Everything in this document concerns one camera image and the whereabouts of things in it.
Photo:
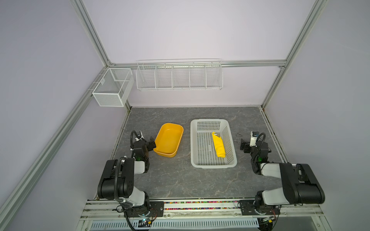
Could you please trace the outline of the white perforated plastic basket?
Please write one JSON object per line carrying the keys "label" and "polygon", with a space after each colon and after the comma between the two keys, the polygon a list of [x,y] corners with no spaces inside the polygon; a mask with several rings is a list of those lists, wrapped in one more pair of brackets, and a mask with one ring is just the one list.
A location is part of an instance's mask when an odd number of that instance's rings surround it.
{"label": "white perforated plastic basket", "polygon": [[[226,157],[217,157],[212,133],[220,133]],[[193,167],[205,169],[232,168],[237,156],[230,126],[225,119],[194,119],[190,123],[190,158]]]}

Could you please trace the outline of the yellow paper napkin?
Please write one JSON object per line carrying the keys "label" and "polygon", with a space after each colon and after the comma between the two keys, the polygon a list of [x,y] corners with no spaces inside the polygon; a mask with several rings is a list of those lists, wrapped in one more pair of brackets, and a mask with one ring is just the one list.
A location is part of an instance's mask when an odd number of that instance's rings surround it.
{"label": "yellow paper napkin", "polygon": [[225,158],[226,151],[222,138],[217,137],[215,132],[212,133],[212,138],[217,157]]}

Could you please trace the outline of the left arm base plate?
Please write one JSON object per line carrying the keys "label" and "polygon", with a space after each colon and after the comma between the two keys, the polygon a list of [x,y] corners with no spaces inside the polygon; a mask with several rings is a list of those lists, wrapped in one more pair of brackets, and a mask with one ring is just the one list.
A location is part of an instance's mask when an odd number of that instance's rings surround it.
{"label": "left arm base plate", "polygon": [[129,218],[162,217],[164,213],[164,202],[145,202],[142,206],[126,209],[125,212]]}

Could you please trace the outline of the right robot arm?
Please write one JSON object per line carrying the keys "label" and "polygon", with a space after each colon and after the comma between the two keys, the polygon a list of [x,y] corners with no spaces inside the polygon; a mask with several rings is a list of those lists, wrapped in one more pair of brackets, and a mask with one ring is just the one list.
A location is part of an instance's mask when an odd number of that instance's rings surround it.
{"label": "right robot arm", "polygon": [[281,180],[281,187],[258,191],[254,200],[241,200],[243,213],[278,214],[281,206],[323,204],[325,193],[308,164],[275,163],[268,160],[271,150],[266,134],[251,132],[250,141],[241,140],[240,150],[251,155],[253,173]]}

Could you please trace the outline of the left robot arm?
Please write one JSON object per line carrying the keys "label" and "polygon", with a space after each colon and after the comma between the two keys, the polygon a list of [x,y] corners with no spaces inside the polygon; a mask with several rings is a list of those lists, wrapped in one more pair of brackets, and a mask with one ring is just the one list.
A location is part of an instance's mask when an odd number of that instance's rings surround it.
{"label": "left robot arm", "polygon": [[134,186],[135,175],[147,173],[149,152],[156,148],[155,140],[146,140],[141,131],[130,134],[131,156],[108,160],[101,175],[97,195],[100,199],[115,200],[123,212],[138,216],[150,214],[151,206],[146,192]]}

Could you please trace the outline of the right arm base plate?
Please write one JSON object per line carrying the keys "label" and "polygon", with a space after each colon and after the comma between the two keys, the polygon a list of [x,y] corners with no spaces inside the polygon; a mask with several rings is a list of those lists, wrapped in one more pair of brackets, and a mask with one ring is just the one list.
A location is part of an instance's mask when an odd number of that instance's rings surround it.
{"label": "right arm base plate", "polygon": [[258,204],[255,200],[240,200],[237,207],[242,215],[279,215],[280,208],[275,205]]}

